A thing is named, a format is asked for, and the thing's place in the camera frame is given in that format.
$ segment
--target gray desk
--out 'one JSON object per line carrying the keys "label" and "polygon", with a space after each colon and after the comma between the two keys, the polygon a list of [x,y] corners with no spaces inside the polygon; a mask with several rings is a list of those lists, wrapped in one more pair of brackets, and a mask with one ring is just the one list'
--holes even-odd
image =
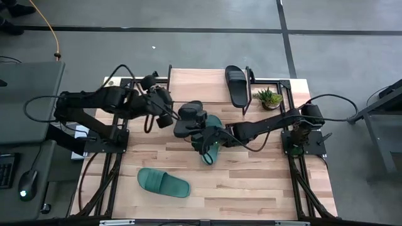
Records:
{"label": "gray desk", "polygon": [[[46,194],[48,175],[55,147],[55,141],[44,141],[42,144],[27,144],[17,148],[0,146],[0,153],[20,153],[12,188],[0,190],[0,222],[10,223],[38,218]],[[41,150],[40,154],[33,167],[34,170],[38,171],[38,192],[31,201],[22,202],[18,195],[18,181],[21,175],[31,168],[39,150]]]}
{"label": "gray desk", "polygon": [[[42,142],[47,123],[30,120],[23,113],[27,100],[39,95],[57,95],[65,64],[63,62],[0,64],[0,144]],[[55,98],[33,101],[28,106],[32,117],[52,118]]]}

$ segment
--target succulent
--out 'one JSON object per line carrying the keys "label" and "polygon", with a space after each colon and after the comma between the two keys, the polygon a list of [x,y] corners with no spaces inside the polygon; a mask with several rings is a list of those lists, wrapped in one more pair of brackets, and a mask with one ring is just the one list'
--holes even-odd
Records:
{"label": "succulent", "polygon": [[257,94],[253,94],[253,97],[259,99],[265,105],[278,105],[283,100],[281,94],[273,93],[269,90],[269,87],[258,91]]}

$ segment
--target cable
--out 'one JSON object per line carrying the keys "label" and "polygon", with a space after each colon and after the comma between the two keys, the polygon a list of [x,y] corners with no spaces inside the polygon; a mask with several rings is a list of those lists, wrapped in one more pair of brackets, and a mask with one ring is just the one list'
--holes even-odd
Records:
{"label": "cable", "polygon": [[386,89],[388,87],[389,87],[389,85],[387,85],[387,86],[375,91],[373,94],[371,94],[371,96],[366,101],[366,107],[369,107],[369,101],[370,101],[371,97],[373,97],[374,95],[376,95],[377,93],[379,93],[380,91],[383,91],[384,89]]}
{"label": "cable", "polygon": [[241,146],[243,146],[243,147],[246,148],[247,150],[254,151],[254,152],[259,152],[259,151],[261,151],[262,149],[264,149],[264,147],[265,147],[265,145],[266,145],[266,142],[268,141],[269,134],[270,134],[270,132],[267,132],[267,133],[266,133],[264,143],[263,143],[263,145],[261,145],[260,148],[258,148],[258,149],[252,149],[252,148],[247,147],[245,144],[243,144],[240,140],[238,140],[236,137],[234,137],[232,134],[228,133],[227,131],[220,131],[220,132],[223,132],[223,133],[227,134],[228,136],[230,136],[231,138],[233,138],[233,140],[235,140],[237,143],[239,143]]}
{"label": "cable", "polygon": [[146,115],[146,117],[145,117],[145,122],[144,122],[144,132],[145,132],[145,133],[150,133],[150,132],[151,132],[152,126],[153,126],[153,119],[155,118],[155,116],[152,116],[152,118],[151,118],[151,124],[149,125],[149,128],[147,129],[148,118],[149,118],[149,115]]}
{"label": "cable", "polygon": [[74,202],[74,194],[75,194],[75,192],[73,191],[71,196],[70,196],[70,204],[68,204],[67,213],[64,216],[65,218],[67,218],[71,213],[71,206],[72,206],[72,204]]}
{"label": "cable", "polygon": [[17,61],[18,63],[22,63],[21,60],[18,60],[17,58],[13,58],[13,57],[9,57],[9,56],[0,56],[0,58],[6,58],[6,59],[10,59],[10,60],[15,60],[15,61]]}
{"label": "cable", "polygon": [[325,163],[325,167],[327,167],[327,169],[328,169],[328,163],[327,163],[327,160],[325,160],[325,158],[324,158],[324,157],[322,157],[322,155],[321,155],[321,154],[318,154],[318,155],[317,155],[317,157],[319,157],[320,159],[322,159],[322,161]]}
{"label": "cable", "polygon": [[185,142],[187,142],[187,143],[190,143],[190,144],[193,143],[192,141],[187,141],[186,138],[183,138],[183,140],[184,140]]}
{"label": "cable", "polygon": [[199,223],[190,223],[190,222],[185,222],[185,221],[176,221],[176,222],[164,222],[164,223],[159,224],[158,226],[164,226],[164,225],[169,225],[169,224],[174,224],[174,223],[177,223],[177,224],[179,224],[179,223],[184,223],[184,224],[187,224],[187,225],[194,225],[194,226],[199,226],[199,225],[200,225]]}
{"label": "cable", "polygon": [[80,180],[80,185],[78,187],[78,208],[81,211],[82,210],[82,201],[81,201],[81,190],[82,190],[82,182],[84,181],[85,174],[87,173],[88,167],[91,164],[91,162],[94,160],[94,158],[98,155],[98,153],[95,153],[91,158],[88,160],[87,165],[84,168],[84,171],[82,172],[81,180]]}
{"label": "cable", "polygon": [[87,135],[87,137],[88,137],[88,132],[87,132],[87,131],[81,131],[81,130],[79,130],[79,129],[73,129],[73,128],[71,128],[71,127],[68,127],[66,124],[64,124],[64,127],[66,127],[67,129],[70,129],[71,131],[83,132],[83,133],[85,133],[85,134]]}
{"label": "cable", "polygon": [[122,68],[122,67],[125,68],[125,69],[128,71],[128,73],[130,74],[130,76],[133,78],[133,82],[134,82],[135,86],[137,86],[137,89],[138,89],[139,93],[140,93],[146,100],[152,102],[152,104],[154,104],[155,106],[159,107],[163,112],[165,112],[166,114],[168,114],[168,115],[169,115],[170,117],[172,117],[173,119],[176,119],[176,120],[178,120],[178,121],[181,120],[181,119],[180,119],[180,116],[179,116],[175,111],[173,111],[173,110],[170,109],[172,112],[174,112],[174,115],[173,115],[171,112],[169,112],[169,111],[167,111],[166,109],[164,109],[164,108],[163,108],[162,106],[160,106],[158,103],[156,103],[155,101],[149,99],[149,98],[144,94],[142,88],[139,86],[139,83],[137,82],[136,76],[134,75],[134,73],[131,71],[131,69],[130,69],[127,65],[124,65],[124,64],[120,64],[119,66],[117,66],[117,67],[113,70],[113,72],[109,75],[109,77],[106,79],[106,81],[105,81],[97,90],[95,90],[95,92],[93,92],[93,93],[91,93],[91,94],[89,94],[89,95],[86,95],[86,96],[84,96],[84,97],[82,97],[82,98],[91,97],[91,96],[95,95],[96,93],[98,93],[102,88],[104,88],[104,87],[109,83],[109,81],[110,81],[110,80],[112,79],[112,77],[116,74],[116,72],[117,72],[120,68]]}
{"label": "cable", "polygon": [[[205,157],[205,155],[207,155],[209,157],[209,159],[211,159],[211,162],[207,161],[207,158]],[[204,159],[204,161],[207,163],[207,165],[212,165],[214,163],[214,160],[212,159],[211,155],[209,153],[205,153],[202,158]]]}
{"label": "cable", "polygon": [[353,108],[354,108],[354,110],[355,110],[356,113],[355,113],[352,117],[349,117],[349,118],[346,118],[346,119],[320,118],[320,117],[315,117],[315,116],[288,116],[288,117],[282,118],[282,120],[283,120],[283,119],[290,118],[290,117],[303,117],[303,118],[305,118],[305,119],[321,119],[321,120],[333,121],[333,122],[347,122],[349,119],[354,118],[355,116],[358,115],[359,109],[357,108],[356,104],[355,104],[353,101],[349,100],[349,99],[346,98],[346,97],[343,97],[343,96],[340,96],[340,95],[336,95],[336,94],[321,94],[321,95],[318,95],[318,96],[313,97],[313,98],[311,98],[310,100],[306,101],[305,104],[301,105],[301,106],[298,107],[297,109],[301,109],[304,105],[309,104],[311,101],[313,101],[313,100],[315,100],[315,99],[318,99],[318,98],[321,98],[321,97],[326,97],[326,96],[338,97],[338,98],[340,98],[340,99],[343,99],[343,100],[348,101],[349,103],[351,103],[351,104],[353,105]]}
{"label": "cable", "polygon": [[11,62],[11,61],[0,61],[0,63],[18,63],[18,62]]}
{"label": "cable", "polygon": [[28,117],[29,119],[31,119],[32,121],[35,122],[57,122],[57,120],[41,120],[41,119],[35,119],[34,117],[30,116],[28,114],[28,111],[26,110],[26,107],[28,106],[28,104],[30,104],[30,102],[37,100],[37,99],[42,99],[42,98],[63,98],[62,96],[58,96],[58,95],[41,95],[41,96],[37,96],[37,97],[33,97],[32,99],[28,100],[27,102],[25,102],[24,106],[23,106],[23,111],[26,117]]}
{"label": "cable", "polygon": [[50,31],[52,32],[53,36],[55,37],[56,40],[56,53],[55,53],[55,57],[56,57],[56,61],[59,61],[59,59],[62,57],[60,54],[60,48],[59,48],[59,44],[58,44],[58,39],[56,36],[55,31],[53,31],[52,26],[49,24],[48,20],[45,18],[45,16],[41,13],[41,11],[38,9],[38,7],[36,7],[36,5],[33,3],[32,0],[30,0],[30,3],[32,4],[32,6],[37,10],[37,12],[39,13],[39,15],[43,18],[43,20],[46,22],[46,24],[48,25]]}
{"label": "cable", "polygon": [[63,132],[65,132],[66,130],[67,130],[67,127],[64,127],[64,129],[62,129],[62,122],[58,122],[58,124],[60,125],[60,129],[63,131]]}
{"label": "cable", "polygon": [[[355,104],[353,101],[349,100],[349,99],[346,98],[346,97],[339,96],[339,95],[336,95],[336,94],[322,94],[322,95],[318,95],[318,96],[313,97],[313,98],[311,98],[310,100],[306,101],[305,104],[309,104],[311,101],[313,101],[313,100],[315,100],[315,99],[318,99],[318,98],[321,98],[321,97],[326,97],[326,96],[338,97],[338,98],[340,98],[340,99],[343,99],[343,100],[348,101],[349,103],[351,103],[351,104],[353,105],[353,107],[354,107],[356,113],[355,113],[352,117],[349,117],[349,118],[346,118],[346,119],[331,119],[331,118],[321,118],[321,117],[315,117],[315,116],[300,116],[300,115],[298,115],[298,116],[285,116],[285,117],[283,117],[282,119],[280,119],[278,122],[276,122],[276,124],[275,124],[273,127],[275,127],[275,126],[276,126],[279,122],[281,122],[282,120],[289,119],[289,118],[291,118],[291,117],[302,117],[302,118],[305,118],[305,119],[321,119],[321,120],[325,120],[325,121],[334,121],[334,122],[347,122],[348,119],[353,118],[353,117],[355,117],[356,115],[358,115],[359,109],[357,108],[356,104]],[[269,136],[269,132],[268,132],[267,135],[266,135],[266,137],[265,137],[265,140],[264,140],[263,145],[262,145],[259,149],[251,149],[251,148],[247,147],[245,144],[243,144],[243,143],[242,143],[240,140],[238,140],[236,137],[234,137],[232,134],[228,133],[227,131],[218,131],[218,133],[221,133],[221,132],[223,132],[223,133],[227,134],[228,136],[230,136],[231,138],[233,138],[236,142],[238,142],[241,146],[243,146],[243,147],[246,148],[247,150],[254,151],[254,152],[261,151],[261,150],[265,147],[266,142],[267,142],[267,140],[268,140],[268,136]],[[205,143],[206,143],[206,141],[207,141],[208,138],[206,138],[206,139],[204,140],[204,142],[202,143],[202,150],[204,150],[204,146],[205,146]]]}
{"label": "cable", "polygon": [[36,163],[36,160],[38,159],[38,156],[39,156],[39,154],[41,153],[41,151],[42,151],[42,143],[40,143],[40,145],[39,145],[39,151],[38,151],[38,153],[36,154],[35,159],[34,159],[33,162],[32,162],[32,165],[31,165],[30,170],[33,169],[33,165]]}

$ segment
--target plant pot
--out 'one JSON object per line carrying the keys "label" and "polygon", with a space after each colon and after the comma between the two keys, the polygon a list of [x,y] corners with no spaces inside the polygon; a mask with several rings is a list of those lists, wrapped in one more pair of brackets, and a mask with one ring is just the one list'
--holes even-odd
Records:
{"label": "plant pot", "polygon": [[263,109],[265,110],[275,110],[279,107],[281,103],[277,104],[277,105],[266,105],[265,103],[261,103],[261,105],[263,106]]}

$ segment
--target black cable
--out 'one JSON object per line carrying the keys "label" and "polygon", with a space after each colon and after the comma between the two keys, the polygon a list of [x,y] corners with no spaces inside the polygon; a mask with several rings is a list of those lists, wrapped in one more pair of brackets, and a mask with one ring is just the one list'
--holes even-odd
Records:
{"label": "black cable", "polygon": [[369,101],[370,101],[371,97],[373,97],[374,95],[376,95],[377,93],[379,93],[380,91],[382,91],[382,90],[384,90],[384,89],[386,89],[388,87],[389,87],[389,85],[387,85],[387,86],[375,91],[373,94],[371,94],[371,96],[366,101],[366,107],[369,107]]}
{"label": "black cable", "polygon": [[237,143],[239,143],[241,146],[243,146],[243,147],[246,148],[247,150],[254,151],[254,152],[259,152],[259,151],[261,151],[262,149],[264,149],[264,147],[265,147],[265,145],[266,145],[266,142],[268,141],[269,134],[270,134],[270,132],[267,132],[267,133],[266,133],[264,143],[263,143],[263,145],[261,145],[260,148],[258,148],[258,149],[252,149],[252,148],[247,147],[245,144],[243,144],[240,140],[238,140],[236,137],[234,137],[232,134],[228,133],[227,131],[220,131],[220,132],[223,132],[223,133],[227,134],[228,136],[230,136],[231,138],[233,138]]}
{"label": "black cable", "polygon": [[194,225],[194,226],[199,226],[199,223],[190,223],[190,222],[185,222],[185,221],[176,221],[176,222],[164,222],[164,223],[160,223],[158,226],[164,226],[164,225],[169,225],[169,224],[174,224],[174,223],[184,223],[187,225]]}
{"label": "black cable", "polygon": [[288,117],[284,117],[284,118],[282,118],[282,119],[287,119],[287,118],[290,118],[290,117],[303,117],[303,118],[305,118],[305,119],[321,119],[321,120],[333,121],[333,122],[347,122],[349,119],[354,118],[355,116],[358,115],[359,109],[357,108],[356,104],[355,104],[353,101],[349,100],[349,99],[346,98],[346,97],[343,97],[343,96],[340,96],[340,95],[336,95],[336,94],[321,94],[321,95],[318,95],[318,96],[313,97],[313,98],[311,98],[310,100],[306,101],[305,104],[303,104],[302,106],[298,107],[297,109],[301,109],[304,105],[309,104],[311,101],[313,101],[313,100],[315,100],[315,99],[318,99],[318,98],[321,98],[321,97],[327,97],[327,96],[329,96],[329,97],[338,97],[338,98],[340,98],[340,99],[343,99],[343,100],[348,101],[349,103],[351,103],[351,104],[353,105],[353,108],[354,108],[354,110],[355,110],[356,113],[355,113],[352,117],[349,117],[349,118],[346,118],[346,119],[320,118],[320,117],[315,117],[315,116],[288,116]]}
{"label": "black cable", "polygon": [[65,218],[67,218],[71,213],[71,206],[73,205],[73,202],[74,202],[74,195],[75,195],[75,191],[73,191],[70,196],[70,204],[68,204],[67,213],[65,213],[65,216],[64,216]]}
{"label": "black cable", "polygon": [[144,122],[144,132],[145,132],[145,133],[150,133],[150,132],[151,132],[152,126],[153,126],[153,120],[154,120],[155,116],[152,116],[152,117],[151,117],[151,123],[149,124],[149,128],[147,128],[147,125],[148,125],[148,118],[149,118],[149,115],[146,115],[146,117],[145,117],[145,122]]}
{"label": "black cable", "polygon": [[84,168],[84,171],[82,172],[80,184],[78,187],[78,208],[81,211],[82,210],[82,201],[81,201],[81,190],[82,190],[82,182],[84,181],[85,174],[87,173],[88,167],[91,164],[91,162],[94,160],[94,158],[98,155],[98,153],[95,153],[89,160],[87,165]]}
{"label": "black cable", "polygon": [[61,129],[63,132],[65,132],[65,131],[67,130],[67,127],[64,127],[64,129],[62,129],[62,128],[63,128],[62,122],[58,122],[58,124],[60,125],[60,129]]}
{"label": "black cable", "polygon": [[[209,157],[209,159],[211,159],[211,162],[207,161],[207,158],[205,157],[205,155],[207,155]],[[214,160],[212,159],[212,156],[209,153],[205,153],[202,158],[204,159],[204,161],[207,163],[207,165],[212,165],[214,163]]]}
{"label": "black cable", "polygon": [[79,130],[79,129],[73,129],[73,128],[71,128],[71,127],[68,127],[66,124],[64,124],[64,127],[66,127],[67,129],[70,129],[71,131],[83,132],[83,133],[85,133],[85,134],[87,135],[87,137],[88,137],[88,132],[87,132],[87,131],[81,131],[81,130]]}
{"label": "black cable", "polygon": [[131,69],[130,69],[127,65],[124,65],[124,64],[121,64],[121,65],[117,66],[117,67],[113,70],[113,72],[109,75],[109,77],[106,79],[106,81],[103,83],[103,85],[101,85],[97,90],[95,90],[95,92],[93,92],[93,93],[91,93],[91,94],[89,94],[89,95],[86,95],[86,96],[84,96],[83,98],[87,98],[87,97],[93,96],[93,95],[95,95],[96,93],[98,93],[102,88],[104,88],[104,87],[107,85],[107,83],[112,79],[112,77],[116,74],[116,72],[117,72],[120,68],[122,68],[122,67],[125,68],[125,69],[128,71],[128,73],[130,74],[130,76],[133,78],[133,82],[134,82],[135,86],[137,86],[137,89],[138,89],[139,93],[140,93],[145,99],[147,99],[148,101],[152,102],[155,106],[159,107],[161,110],[163,110],[164,112],[166,112],[170,117],[172,117],[172,118],[174,118],[174,119],[176,119],[176,120],[180,120],[179,117],[176,117],[176,116],[178,116],[178,114],[177,114],[176,112],[175,112],[175,115],[176,115],[176,116],[174,116],[172,113],[168,112],[168,111],[167,111],[166,109],[164,109],[162,106],[160,106],[159,104],[157,104],[157,103],[154,102],[153,100],[149,99],[146,95],[144,95],[144,92],[143,92],[142,88],[139,86],[139,83],[138,83],[137,80],[136,80],[136,76],[135,76],[134,73],[131,71]]}
{"label": "black cable", "polygon": [[22,61],[21,61],[21,60],[18,60],[18,59],[16,59],[16,58],[9,57],[9,56],[0,56],[0,58],[5,58],[5,59],[10,59],[10,60],[15,60],[15,61],[17,61],[18,63],[22,63]]}
{"label": "black cable", "polygon": [[[283,117],[282,119],[280,119],[278,122],[276,122],[276,124],[275,124],[273,127],[275,127],[275,126],[276,126],[279,122],[281,122],[282,120],[289,119],[289,118],[291,118],[291,117],[302,117],[302,118],[305,118],[305,119],[321,119],[321,120],[325,120],[325,121],[334,121],[334,122],[347,122],[349,119],[351,119],[351,118],[355,117],[356,115],[358,115],[359,109],[357,108],[356,104],[355,104],[353,101],[349,100],[349,99],[346,98],[346,97],[339,96],[339,95],[336,95],[336,94],[322,94],[322,95],[318,95],[318,96],[313,97],[313,98],[311,98],[310,100],[306,101],[305,104],[309,104],[309,103],[311,103],[311,101],[313,101],[313,100],[315,100],[315,99],[318,99],[318,98],[321,98],[321,97],[326,97],[326,96],[338,97],[338,98],[340,98],[340,99],[343,99],[343,100],[348,101],[349,103],[351,103],[351,104],[353,105],[353,108],[355,109],[355,112],[356,112],[356,113],[355,113],[352,117],[349,117],[349,118],[346,118],[346,119],[331,119],[331,118],[321,118],[321,117],[315,117],[315,116],[300,116],[300,115],[298,115],[298,116],[285,116],[285,117]],[[220,132],[223,132],[223,133],[227,134],[228,136],[230,136],[231,138],[233,138],[236,142],[238,142],[241,146],[243,146],[243,147],[246,148],[247,150],[254,151],[254,152],[261,151],[261,150],[265,147],[266,142],[267,142],[267,140],[268,140],[268,136],[269,136],[269,132],[268,132],[267,135],[266,135],[266,137],[265,137],[265,141],[264,141],[263,145],[262,145],[259,149],[251,149],[251,148],[247,147],[245,144],[243,144],[243,143],[242,143],[240,140],[238,140],[236,137],[234,137],[232,134],[228,133],[227,131],[219,131],[219,133],[220,133]],[[207,139],[205,139],[204,142],[202,143],[202,150],[204,150],[204,145],[205,145]]]}
{"label": "black cable", "polygon": [[35,159],[34,159],[33,162],[32,162],[32,165],[31,165],[30,170],[33,169],[33,165],[36,163],[36,160],[38,159],[38,156],[39,156],[39,154],[41,153],[41,151],[42,151],[42,143],[40,143],[40,145],[39,145],[39,151],[38,151],[38,153],[36,154]]}
{"label": "black cable", "polygon": [[34,117],[30,116],[28,114],[28,111],[26,110],[26,107],[28,106],[28,104],[30,104],[30,102],[37,100],[37,99],[42,99],[42,98],[63,98],[62,96],[58,96],[58,95],[41,95],[41,96],[37,96],[37,97],[33,97],[32,99],[28,100],[27,102],[24,103],[23,106],[23,111],[26,117],[28,117],[29,119],[31,119],[32,121],[35,122],[57,122],[57,120],[41,120],[41,119],[35,119]]}
{"label": "black cable", "polygon": [[325,163],[325,167],[327,167],[327,169],[328,169],[328,163],[327,163],[327,160],[325,160],[325,158],[324,157],[322,157],[322,155],[321,154],[318,154],[317,155],[317,157],[319,157],[324,163]]}
{"label": "black cable", "polygon": [[0,63],[18,63],[18,62],[11,62],[11,61],[0,61]]}

